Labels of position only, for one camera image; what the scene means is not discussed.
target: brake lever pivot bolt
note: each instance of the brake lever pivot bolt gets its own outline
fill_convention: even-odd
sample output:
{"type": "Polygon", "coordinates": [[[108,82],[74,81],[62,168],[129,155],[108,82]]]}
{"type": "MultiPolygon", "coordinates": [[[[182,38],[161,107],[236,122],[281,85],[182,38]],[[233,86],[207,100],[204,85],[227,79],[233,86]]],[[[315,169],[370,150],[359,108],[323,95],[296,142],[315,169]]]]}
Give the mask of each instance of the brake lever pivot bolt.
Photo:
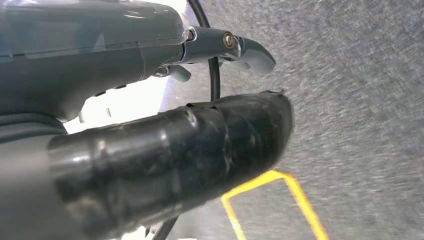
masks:
{"type": "Polygon", "coordinates": [[[227,49],[233,49],[236,45],[236,40],[231,32],[226,32],[224,34],[224,45],[227,49]]]}

